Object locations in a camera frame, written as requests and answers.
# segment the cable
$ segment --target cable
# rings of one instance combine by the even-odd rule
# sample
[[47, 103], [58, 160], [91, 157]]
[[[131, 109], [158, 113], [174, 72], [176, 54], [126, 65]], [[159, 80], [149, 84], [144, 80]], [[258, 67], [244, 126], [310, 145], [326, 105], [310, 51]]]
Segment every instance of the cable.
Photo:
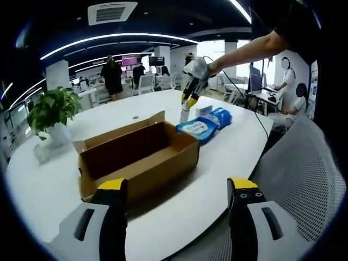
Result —
[[[210, 58], [209, 56], [203, 56], [203, 58], [205, 58], [205, 57], [209, 58], [211, 61], [214, 61], [214, 60], [213, 60], [212, 58]], [[240, 89], [234, 84], [234, 82], [229, 78], [229, 76], [226, 74], [226, 72], [225, 72], [224, 70], [222, 70], [222, 71], [223, 71], [223, 73], [225, 74], [225, 76], [227, 77], [227, 79], [228, 79], [228, 80], [234, 85], [234, 87], [236, 87], [236, 89], [240, 92], [240, 94], [241, 94], [241, 96], [243, 97], [244, 101], [247, 103], [247, 99], [246, 99], [246, 97], [244, 96], [244, 94], [243, 94], [243, 93], [240, 91]], [[265, 126], [263, 126], [263, 124], [262, 124], [262, 122], [261, 122], [259, 116], [257, 116], [256, 110], [254, 110], [254, 109], [250, 106], [250, 104], [248, 104], [248, 105], [249, 105], [249, 107], [251, 108], [251, 110], [255, 113], [255, 116], [256, 116], [257, 120], [260, 122], [260, 124], [261, 124], [263, 130], [264, 130], [265, 133], [266, 133], [267, 139], [268, 139], [268, 138], [269, 138], [269, 134], [268, 134], [268, 132], [266, 131]]]

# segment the white flower pot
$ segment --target white flower pot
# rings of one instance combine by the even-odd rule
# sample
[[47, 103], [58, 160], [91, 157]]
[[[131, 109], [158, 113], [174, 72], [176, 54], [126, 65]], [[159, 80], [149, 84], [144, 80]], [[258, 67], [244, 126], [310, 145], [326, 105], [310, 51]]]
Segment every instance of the white flower pot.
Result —
[[48, 127], [47, 132], [54, 146], [62, 146], [71, 142], [71, 133], [69, 129], [61, 122], [54, 124], [53, 127]]

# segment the open cardboard box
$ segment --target open cardboard box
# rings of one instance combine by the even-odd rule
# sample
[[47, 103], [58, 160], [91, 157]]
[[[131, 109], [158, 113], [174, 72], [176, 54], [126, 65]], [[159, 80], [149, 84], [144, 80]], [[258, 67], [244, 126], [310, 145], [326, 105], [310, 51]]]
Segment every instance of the open cardboard box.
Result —
[[82, 200], [88, 201], [105, 181], [125, 178], [128, 206], [194, 169], [200, 150], [196, 138], [164, 120], [164, 111], [73, 144]]

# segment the white bottle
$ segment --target white bottle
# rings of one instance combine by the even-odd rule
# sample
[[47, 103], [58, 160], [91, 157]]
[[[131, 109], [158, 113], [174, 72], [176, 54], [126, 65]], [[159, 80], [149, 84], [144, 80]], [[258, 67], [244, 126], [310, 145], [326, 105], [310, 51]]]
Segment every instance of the white bottle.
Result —
[[188, 100], [184, 100], [183, 106], [181, 108], [180, 123], [187, 122], [190, 115], [190, 108], [188, 108]]

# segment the black ceiling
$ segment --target black ceiling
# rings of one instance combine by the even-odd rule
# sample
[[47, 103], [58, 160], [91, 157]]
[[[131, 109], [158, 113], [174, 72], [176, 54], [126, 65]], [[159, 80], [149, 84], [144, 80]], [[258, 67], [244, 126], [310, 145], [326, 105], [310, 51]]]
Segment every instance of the black ceiling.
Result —
[[[186, 38], [187, 35], [205, 30], [250, 27], [229, 0], [125, 0], [123, 2], [138, 3], [126, 22], [89, 26], [88, 6], [105, 2], [111, 1], [36, 0], [25, 1], [20, 6], [15, 1], [5, 3], [8, 5], [6, 10], [15, 10], [10, 21], [7, 16], [1, 18], [2, 26], [9, 22], [11, 24], [11, 27], [4, 30], [7, 37], [2, 39], [5, 48], [1, 50], [1, 66], [4, 67], [0, 71], [1, 79], [6, 85], [14, 82], [5, 98], [7, 101], [2, 101], [5, 106], [38, 82], [47, 65], [61, 59], [73, 65], [108, 54], [142, 52], [160, 45], [151, 42], [165, 42], [171, 47], [192, 44], [144, 36], [104, 38], [71, 46], [40, 61], [41, 56], [81, 39], [116, 33], [156, 33]], [[19, 35], [24, 36], [22, 41], [17, 41], [23, 47], [21, 49], [14, 48]], [[250, 33], [246, 32], [219, 35], [227, 41], [250, 37]], [[203, 41], [216, 38], [216, 34], [212, 33], [190, 39]], [[117, 44], [125, 41], [131, 43]]]

